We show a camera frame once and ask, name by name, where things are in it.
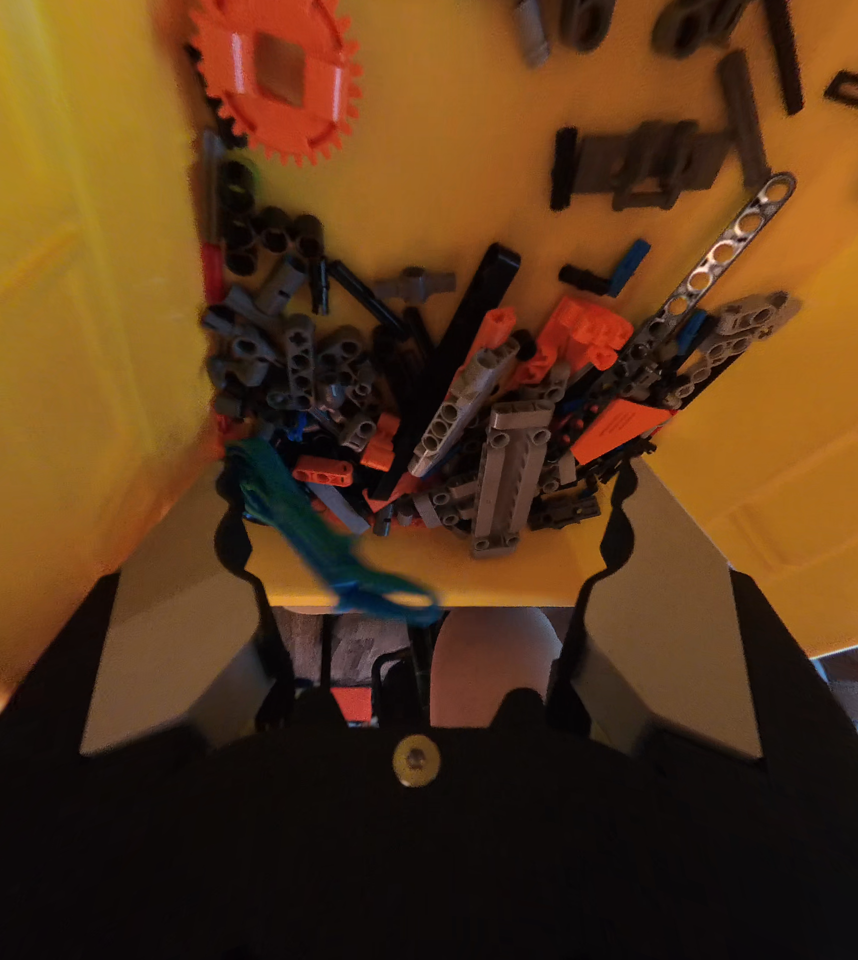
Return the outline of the orange curved toy panel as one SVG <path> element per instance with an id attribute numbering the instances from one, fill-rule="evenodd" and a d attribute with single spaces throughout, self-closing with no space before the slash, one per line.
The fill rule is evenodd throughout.
<path id="1" fill-rule="evenodd" d="M 570 451 L 579 465 L 590 464 L 642 434 L 663 426 L 674 416 L 672 410 L 615 398 L 572 442 Z"/>

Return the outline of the blue toy tool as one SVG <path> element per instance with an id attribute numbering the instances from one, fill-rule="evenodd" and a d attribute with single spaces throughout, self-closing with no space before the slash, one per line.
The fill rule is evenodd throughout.
<path id="1" fill-rule="evenodd" d="M 354 540 L 337 533 L 310 505 L 279 453 L 263 438 L 231 441 L 223 475 L 241 496 L 243 515 L 275 529 L 336 598 L 334 613 L 428 627 L 441 616 L 429 588 L 372 567 L 358 557 Z"/>

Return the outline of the orange toy connector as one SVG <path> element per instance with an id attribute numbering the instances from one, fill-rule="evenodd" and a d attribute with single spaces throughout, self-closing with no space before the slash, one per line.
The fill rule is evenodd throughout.
<path id="1" fill-rule="evenodd" d="M 550 365 L 566 362 L 572 374 L 615 365 L 635 329 L 612 310 L 584 298 L 564 295 L 536 340 Z"/>

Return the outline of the pile of small toy parts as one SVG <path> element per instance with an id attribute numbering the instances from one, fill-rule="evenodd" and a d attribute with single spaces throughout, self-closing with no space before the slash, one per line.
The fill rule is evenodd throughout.
<path id="1" fill-rule="evenodd" d="M 726 54 L 717 65 L 717 75 L 728 114 L 725 130 L 709 133 L 694 121 L 647 121 L 625 135 L 582 136 L 576 126 L 558 129 L 551 210 L 566 210 L 577 194 L 605 193 L 613 196 L 616 211 L 669 210 L 683 192 L 709 186 L 731 149 L 739 154 L 747 190 L 754 195 L 776 173 L 766 161 L 744 51 Z M 408 267 L 397 277 L 367 285 L 343 261 L 326 255 L 318 218 L 309 214 L 290 218 L 276 207 L 256 209 L 255 171 L 240 159 L 224 157 L 224 151 L 232 146 L 245 147 L 246 138 L 236 122 L 219 115 L 220 99 L 207 94 L 206 102 L 219 122 L 218 131 L 207 130 L 203 137 L 210 212 L 217 234 L 216 242 L 203 248 L 207 295 L 219 298 L 215 287 L 225 271 L 244 277 L 255 270 L 258 244 L 280 258 L 277 271 L 257 298 L 233 287 L 226 304 L 212 306 L 205 317 L 227 342 L 227 359 L 209 365 L 222 396 L 219 412 L 242 419 L 247 411 L 230 387 L 262 389 L 268 407 L 291 410 L 301 419 L 310 409 L 325 408 L 334 418 L 348 402 L 364 407 L 372 401 L 374 373 L 355 327 L 341 328 L 334 344 L 315 348 L 311 317 L 299 315 L 291 323 L 283 321 L 283 308 L 303 284 L 311 288 L 316 315 L 327 313 L 330 281 L 338 282 L 363 306 L 377 322 L 372 335 L 375 354 L 382 347 L 412 339 L 417 347 L 425 348 L 426 357 L 440 359 L 442 348 L 429 347 L 424 338 L 420 306 L 435 294 L 454 291 L 455 274 Z M 496 354 L 504 354 L 503 343 L 513 339 L 519 348 L 518 368 L 510 391 L 535 387 L 549 377 L 551 368 L 563 366 L 558 386 L 549 388 L 547 394 L 550 402 L 563 408 L 568 427 L 560 442 L 568 457 L 575 459 L 572 443 L 612 400 L 625 399 L 678 414 L 751 345 L 771 339 L 798 309 L 784 293 L 748 297 L 719 308 L 711 317 L 697 306 L 673 338 L 628 376 L 616 366 L 627 343 L 611 368 L 600 371 L 589 366 L 574 374 L 565 361 L 550 365 L 538 340 L 514 329 L 511 310 L 494 310 L 473 327 L 477 337 L 468 351 L 468 363 L 483 366 L 495 360 Z M 224 384 L 226 379 L 230 387 Z M 585 464 L 590 478 L 607 480 L 616 463 L 631 450 L 650 449 L 649 435 L 656 429 Z"/>

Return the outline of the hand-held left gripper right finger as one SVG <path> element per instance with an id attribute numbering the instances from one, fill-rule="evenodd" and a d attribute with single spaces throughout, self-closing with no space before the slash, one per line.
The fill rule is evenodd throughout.
<path id="1" fill-rule="evenodd" d="M 762 747 L 731 566 L 641 460 L 623 465 L 549 688 L 552 727 L 637 754 L 657 730 L 738 759 Z"/>

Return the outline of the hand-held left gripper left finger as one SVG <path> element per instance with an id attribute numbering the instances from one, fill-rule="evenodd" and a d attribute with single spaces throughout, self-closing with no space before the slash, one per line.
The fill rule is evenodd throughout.
<path id="1" fill-rule="evenodd" d="M 217 532 L 230 504 L 210 462 L 120 570 L 79 749 L 107 754 L 175 731 L 203 750 L 255 733 L 269 696 L 286 714 L 295 696 L 291 656 L 262 587 L 221 561 Z"/>

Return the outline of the grey thin holed toy beam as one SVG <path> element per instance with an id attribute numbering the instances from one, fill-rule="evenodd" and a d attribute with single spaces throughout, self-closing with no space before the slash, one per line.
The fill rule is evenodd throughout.
<path id="1" fill-rule="evenodd" d="M 626 377 L 633 375 L 659 347 L 673 338 L 747 247 L 783 210 L 797 186 L 795 174 L 789 171 L 769 176 L 675 285 L 662 305 L 642 322 L 620 353 L 616 364 L 618 373 Z"/>

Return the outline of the yellow plastic bin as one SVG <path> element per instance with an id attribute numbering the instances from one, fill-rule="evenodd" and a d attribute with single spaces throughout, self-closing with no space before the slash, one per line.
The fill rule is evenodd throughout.
<path id="1" fill-rule="evenodd" d="M 529 69 L 511 2 L 339 2 L 359 45 L 360 117 L 301 169 L 265 162 L 267 201 L 314 212 L 366 282 L 419 265 L 464 291 L 494 241 L 507 300 L 539 327 L 573 262 L 651 253 L 616 310 L 646 319 L 745 199 L 736 156 L 669 212 L 607 197 L 549 209 L 558 128 L 726 125 L 720 51 L 654 54 L 663 2 L 617 2 L 600 48 L 554 41 Z M 771 165 L 795 195 L 705 298 L 803 302 L 671 424 L 649 461 L 799 644 L 858 644 L 858 2 L 791 2 L 805 107 L 788 117 L 766 21 L 733 35 Z M 209 426 L 188 174 L 207 119 L 185 2 L 0 2 L 0 709 L 92 584 L 193 479 Z"/>

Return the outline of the grey short toy panel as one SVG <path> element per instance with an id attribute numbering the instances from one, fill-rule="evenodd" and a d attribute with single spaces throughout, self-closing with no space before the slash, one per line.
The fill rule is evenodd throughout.
<path id="1" fill-rule="evenodd" d="M 475 560 L 516 551 L 537 495 L 555 405 L 548 400 L 496 403 L 486 427 L 470 537 Z"/>

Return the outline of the orange toy gear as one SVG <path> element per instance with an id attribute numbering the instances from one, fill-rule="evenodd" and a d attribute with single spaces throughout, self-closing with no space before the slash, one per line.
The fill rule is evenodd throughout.
<path id="1" fill-rule="evenodd" d="M 359 119 L 363 69 L 351 18 L 337 1 L 204 1 L 190 11 L 191 43 L 219 116 L 236 122 L 250 146 L 283 164 L 328 159 Z M 292 102 L 258 78 L 263 39 L 301 55 L 301 96 Z"/>

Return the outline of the person's leg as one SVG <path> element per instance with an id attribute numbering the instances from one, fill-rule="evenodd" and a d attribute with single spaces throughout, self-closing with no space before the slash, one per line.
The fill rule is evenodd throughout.
<path id="1" fill-rule="evenodd" d="M 563 644 L 538 607 L 454 607 L 438 631 L 430 677 L 429 723 L 485 728 L 515 690 L 545 699 Z"/>

